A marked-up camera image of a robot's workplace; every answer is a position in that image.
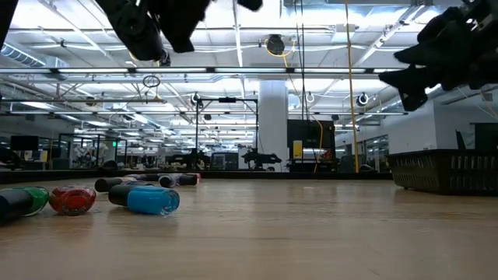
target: ceiling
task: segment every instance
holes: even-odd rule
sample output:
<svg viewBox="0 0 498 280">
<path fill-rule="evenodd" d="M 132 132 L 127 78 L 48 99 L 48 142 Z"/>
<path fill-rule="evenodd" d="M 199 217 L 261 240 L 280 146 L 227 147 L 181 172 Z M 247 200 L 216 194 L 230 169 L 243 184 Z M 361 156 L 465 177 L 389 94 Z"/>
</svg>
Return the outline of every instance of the ceiling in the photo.
<svg viewBox="0 0 498 280">
<path fill-rule="evenodd" d="M 366 0 L 351 1 L 349 7 L 349 23 L 352 30 L 351 59 L 354 68 L 402 68 L 393 58 L 393 52 L 412 46 L 416 43 L 417 33 L 435 15 L 443 12 L 449 3 L 455 1 L 434 1 L 435 6 L 410 6 L 411 0 Z M 196 52 L 175 54 L 163 38 L 164 47 L 170 51 L 172 67 L 300 67 L 299 51 L 293 47 L 296 42 L 296 23 L 304 24 L 304 35 L 299 30 L 304 45 L 304 67 L 318 68 L 348 68 L 347 28 L 345 8 L 341 2 L 333 0 L 303 1 L 303 16 L 293 10 L 292 2 L 287 0 L 265 0 L 259 12 L 251 12 L 241 6 L 233 10 L 232 0 L 213 2 L 207 12 L 205 21 L 198 24 L 191 37 Z M 400 19 L 407 19 L 405 25 L 398 24 Z M 286 44 L 286 61 L 268 54 L 264 42 L 270 34 L 280 34 Z M 6 43 L 22 50 L 34 58 L 50 61 L 58 58 L 71 68 L 130 68 L 154 67 L 152 61 L 136 61 L 128 53 L 123 43 L 116 37 L 114 31 L 93 0 L 64 1 L 54 0 L 51 3 L 44 0 L 22 0 L 19 2 L 16 14 L 12 20 L 11 30 Z M 0 56 L 2 67 L 26 67 L 12 58 Z M 38 98 L 81 100 L 94 96 L 97 99 L 123 99 L 129 111 L 189 111 L 190 99 L 194 93 L 202 98 L 218 98 L 221 96 L 245 97 L 257 99 L 259 81 L 267 79 L 262 75 L 208 75 L 170 74 L 162 76 L 160 86 L 147 90 L 142 85 L 142 75 L 70 75 L 65 81 L 47 78 L 42 75 L 9 75 L 7 85 L 16 83 L 21 93 L 12 91 L 12 98 Z M 289 93 L 300 95 L 303 80 L 297 77 L 285 79 Z M 31 90 L 19 87 L 28 83 Z M 306 91 L 314 95 L 314 101 L 309 103 L 314 111 L 341 111 L 349 109 L 349 80 L 330 79 L 324 76 L 309 75 L 304 79 Z M 380 82 L 375 75 L 358 77 L 352 80 L 353 95 L 366 93 L 370 97 L 368 110 L 386 112 L 402 111 L 397 92 L 390 86 Z M 143 102 L 158 96 L 162 103 Z M 84 103 L 52 104 L 62 110 L 112 110 L 109 103 L 98 103 L 88 107 Z M 21 106 L 22 110 L 36 110 Z M 301 111 L 300 104 L 294 109 Z M 247 104 L 212 103 L 210 110 L 242 111 L 246 115 L 213 116 L 211 121 L 216 124 L 255 122 L 254 115 Z M 110 115 L 112 118 L 99 119 L 111 121 L 115 128 L 129 128 L 136 125 L 134 120 L 124 120 L 122 115 Z M 84 115 L 73 116 L 86 120 Z M 152 128 L 150 123 L 159 127 L 173 129 L 192 129 L 192 116 L 148 115 L 150 121 L 144 127 Z M 361 124 L 376 124 L 376 117 L 363 119 Z M 349 119 L 343 117 L 344 124 Z"/>
</svg>

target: table surface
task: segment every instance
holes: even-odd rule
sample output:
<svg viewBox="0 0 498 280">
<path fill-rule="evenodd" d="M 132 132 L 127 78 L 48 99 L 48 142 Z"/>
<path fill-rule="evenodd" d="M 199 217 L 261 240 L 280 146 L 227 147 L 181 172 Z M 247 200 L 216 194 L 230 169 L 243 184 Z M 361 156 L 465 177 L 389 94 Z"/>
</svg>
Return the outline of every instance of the table surface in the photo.
<svg viewBox="0 0 498 280">
<path fill-rule="evenodd" d="M 498 198 L 425 194 L 378 180 L 204 180 L 177 190 L 181 205 L 167 217 L 131 213 L 99 194 L 86 215 L 59 216 L 47 206 L 0 228 L 2 279 L 498 275 Z"/>
</svg>

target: plastic basket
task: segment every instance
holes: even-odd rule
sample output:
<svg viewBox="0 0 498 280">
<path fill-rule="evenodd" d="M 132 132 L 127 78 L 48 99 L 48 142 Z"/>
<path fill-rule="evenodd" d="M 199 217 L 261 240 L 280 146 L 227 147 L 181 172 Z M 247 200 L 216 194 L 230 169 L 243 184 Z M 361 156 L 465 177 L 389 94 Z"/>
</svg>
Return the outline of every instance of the plastic basket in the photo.
<svg viewBox="0 0 498 280">
<path fill-rule="evenodd" d="M 426 150 L 388 157 L 395 183 L 439 194 L 498 195 L 498 151 Z"/>
</svg>

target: black basket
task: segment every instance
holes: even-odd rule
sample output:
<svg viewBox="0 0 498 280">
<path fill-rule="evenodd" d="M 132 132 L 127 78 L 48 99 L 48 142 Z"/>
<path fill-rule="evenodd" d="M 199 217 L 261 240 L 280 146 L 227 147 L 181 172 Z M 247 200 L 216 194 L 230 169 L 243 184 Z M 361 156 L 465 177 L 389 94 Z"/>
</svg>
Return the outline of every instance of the black basket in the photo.
<svg viewBox="0 0 498 280">
<path fill-rule="evenodd" d="M 388 156 L 398 186 L 439 194 L 498 195 L 498 151 L 426 150 Z"/>
</svg>

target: white column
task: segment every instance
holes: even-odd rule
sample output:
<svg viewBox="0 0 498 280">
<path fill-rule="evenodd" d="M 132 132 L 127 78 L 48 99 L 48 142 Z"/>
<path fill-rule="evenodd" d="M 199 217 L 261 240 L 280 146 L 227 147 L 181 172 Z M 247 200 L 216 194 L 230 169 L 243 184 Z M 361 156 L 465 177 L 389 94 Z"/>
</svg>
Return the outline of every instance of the white column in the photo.
<svg viewBox="0 0 498 280">
<path fill-rule="evenodd" d="M 288 89 L 286 81 L 259 82 L 259 143 L 258 151 L 264 154 L 275 153 L 287 164 L 287 115 Z M 269 165 L 281 171 L 280 164 Z"/>
</svg>

